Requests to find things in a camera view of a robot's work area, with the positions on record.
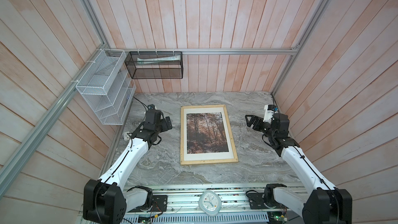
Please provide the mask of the autumn forest photo print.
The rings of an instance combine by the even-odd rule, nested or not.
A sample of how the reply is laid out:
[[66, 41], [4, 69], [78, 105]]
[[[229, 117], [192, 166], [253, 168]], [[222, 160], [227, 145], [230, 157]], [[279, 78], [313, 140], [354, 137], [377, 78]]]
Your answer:
[[229, 152], [222, 113], [187, 114], [187, 153]]

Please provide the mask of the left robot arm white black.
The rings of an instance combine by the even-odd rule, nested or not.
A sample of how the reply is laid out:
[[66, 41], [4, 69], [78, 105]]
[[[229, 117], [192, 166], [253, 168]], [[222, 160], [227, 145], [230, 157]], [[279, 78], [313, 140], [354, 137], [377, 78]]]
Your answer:
[[139, 160], [152, 146], [162, 141], [160, 134], [172, 129], [170, 117], [165, 117], [153, 104], [145, 112], [144, 120], [129, 133], [130, 141], [114, 164], [97, 180], [89, 180], [84, 187], [83, 218], [98, 224], [119, 224], [133, 209], [150, 211], [153, 191], [134, 186], [124, 191], [127, 180]]

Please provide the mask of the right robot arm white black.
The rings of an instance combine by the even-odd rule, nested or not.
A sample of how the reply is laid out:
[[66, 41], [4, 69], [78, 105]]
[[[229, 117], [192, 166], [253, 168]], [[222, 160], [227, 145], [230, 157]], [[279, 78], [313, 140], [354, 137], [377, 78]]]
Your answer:
[[289, 137], [287, 115], [274, 113], [264, 120], [246, 115], [246, 125], [267, 138], [265, 144], [276, 151], [296, 173], [304, 185], [308, 198], [281, 183], [267, 184], [263, 203], [268, 208], [285, 206], [299, 215], [306, 224], [350, 224], [352, 196], [346, 189], [337, 188], [311, 163], [300, 145]]

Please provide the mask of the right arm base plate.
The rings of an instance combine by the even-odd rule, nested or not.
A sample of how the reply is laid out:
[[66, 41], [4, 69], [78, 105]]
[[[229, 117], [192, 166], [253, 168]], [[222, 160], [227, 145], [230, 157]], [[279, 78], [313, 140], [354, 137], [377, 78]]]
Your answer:
[[250, 209], [276, 209], [276, 208], [285, 209], [285, 208], [287, 208], [286, 206], [281, 205], [281, 204], [276, 204], [275, 207], [266, 205], [264, 203], [264, 199], [263, 199], [264, 194], [258, 193], [255, 190], [249, 190], [249, 191], [245, 192], [245, 196], [247, 197], [247, 199], [249, 201]]

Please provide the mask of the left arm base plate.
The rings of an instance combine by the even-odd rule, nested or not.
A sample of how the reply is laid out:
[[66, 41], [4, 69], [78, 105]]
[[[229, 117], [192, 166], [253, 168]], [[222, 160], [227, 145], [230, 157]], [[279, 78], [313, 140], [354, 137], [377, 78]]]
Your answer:
[[140, 212], [165, 212], [167, 210], [167, 195], [154, 195], [150, 196], [149, 199], [143, 206], [138, 206], [131, 209], [129, 213], [140, 213]]

